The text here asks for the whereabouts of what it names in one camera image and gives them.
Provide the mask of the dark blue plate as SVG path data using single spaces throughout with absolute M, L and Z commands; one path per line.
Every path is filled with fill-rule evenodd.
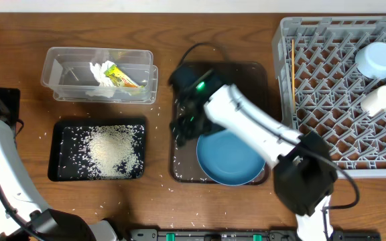
M 229 186 L 253 181 L 265 167 L 265 160 L 228 130 L 200 136 L 196 156 L 209 178 Z

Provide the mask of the wooden chopstick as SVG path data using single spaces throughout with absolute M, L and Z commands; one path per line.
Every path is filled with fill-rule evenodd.
M 291 77 L 292 77 L 292 100 L 293 100 L 293 111 L 296 113 L 296 89 L 295 89 L 295 45 L 294 39 L 291 42 L 292 52 L 291 52 Z

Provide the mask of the yellow green snack wrapper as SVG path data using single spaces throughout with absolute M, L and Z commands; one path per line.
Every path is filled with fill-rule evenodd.
M 121 71 L 115 64 L 105 70 L 104 74 L 117 87 L 139 88 L 139 85 L 130 79 L 130 77 Z

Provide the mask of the brown serving tray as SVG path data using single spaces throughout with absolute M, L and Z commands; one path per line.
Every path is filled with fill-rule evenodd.
M 257 62 L 186 62 L 170 77 L 174 93 L 179 87 L 199 79 L 209 70 L 215 70 L 224 78 L 234 81 L 240 91 L 251 99 L 261 110 L 273 114 L 269 100 L 273 98 L 268 92 L 267 72 Z M 184 146 L 177 145 L 172 138 L 172 162 L 170 172 L 174 179 L 181 183 L 215 184 L 199 166 L 196 156 L 196 145 L 199 137 L 189 140 Z M 267 166 L 253 181 L 244 185 L 259 185 L 266 181 L 269 175 Z

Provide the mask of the pile of white rice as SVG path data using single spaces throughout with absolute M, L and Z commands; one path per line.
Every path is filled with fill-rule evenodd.
M 137 158 L 133 154 L 133 131 L 128 127 L 103 127 L 94 130 L 86 142 L 90 160 L 104 174 L 118 173 L 113 167 L 121 161 L 133 165 Z

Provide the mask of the clear plastic bin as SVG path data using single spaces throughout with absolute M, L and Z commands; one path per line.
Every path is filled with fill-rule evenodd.
M 89 63 L 103 64 L 106 61 L 119 64 L 153 65 L 153 54 L 149 50 L 129 50 L 114 48 L 69 48 L 53 47 L 47 52 L 42 71 L 41 83 L 52 90 L 61 85 L 63 74 Z

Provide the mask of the white cup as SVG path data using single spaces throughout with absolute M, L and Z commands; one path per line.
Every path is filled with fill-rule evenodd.
M 386 86 L 370 92 L 361 101 L 361 108 L 369 116 L 375 116 L 386 110 Z

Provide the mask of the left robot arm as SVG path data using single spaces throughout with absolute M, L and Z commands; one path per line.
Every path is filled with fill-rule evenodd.
M 19 122 L 0 98 L 0 240 L 122 240 L 109 221 L 88 225 L 46 202 L 17 151 Z

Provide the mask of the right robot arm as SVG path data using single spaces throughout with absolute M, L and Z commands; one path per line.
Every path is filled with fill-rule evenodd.
M 197 72 L 185 64 L 170 76 L 181 115 L 170 124 L 180 147 L 196 141 L 196 158 L 215 182 L 250 182 L 263 167 L 274 191 L 296 215 L 301 240 L 329 240 L 330 199 L 337 180 L 326 142 L 269 116 L 245 94 L 235 77 L 215 68 Z

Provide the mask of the white napkin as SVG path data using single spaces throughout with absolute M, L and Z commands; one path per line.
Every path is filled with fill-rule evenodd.
M 105 72 L 113 65 L 114 63 L 108 60 L 103 64 L 89 63 L 90 71 L 92 72 L 94 79 L 99 83 L 99 88 L 87 91 L 87 95 L 104 96 L 106 98 L 113 97 L 115 85 L 112 80 L 105 75 Z

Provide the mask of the grey dishwasher rack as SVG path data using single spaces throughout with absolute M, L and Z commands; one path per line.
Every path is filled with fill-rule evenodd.
M 369 116 L 361 109 L 365 96 L 386 85 L 386 78 L 367 78 L 355 63 L 357 52 L 374 42 L 386 43 L 386 16 L 286 17 L 272 40 L 283 123 L 318 133 L 334 162 L 354 178 L 386 178 L 386 110 Z

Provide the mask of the light blue bowl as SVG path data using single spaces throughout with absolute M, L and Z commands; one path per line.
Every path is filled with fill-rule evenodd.
M 358 71 L 367 78 L 386 78 L 386 43 L 374 42 L 355 56 Z

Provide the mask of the black plastic tray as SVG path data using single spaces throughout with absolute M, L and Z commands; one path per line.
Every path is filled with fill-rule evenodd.
M 86 144 L 92 132 L 103 127 L 128 127 L 133 133 L 133 154 L 137 162 L 133 165 L 121 161 L 113 167 L 115 174 L 104 174 L 90 160 Z M 88 181 L 99 179 L 137 179 L 143 175 L 145 161 L 144 117 L 137 118 L 66 118 L 54 125 L 48 178 L 51 181 Z

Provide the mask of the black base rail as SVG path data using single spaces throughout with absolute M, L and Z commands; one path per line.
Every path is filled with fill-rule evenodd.
M 300 241 L 296 231 L 270 230 L 263 232 L 238 231 L 159 231 L 136 229 L 130 231 L 131 240 L 136 241 Z M 381 235 L 373 232 L 334 231 L 330 240 L 335 241 L 381 241 Z

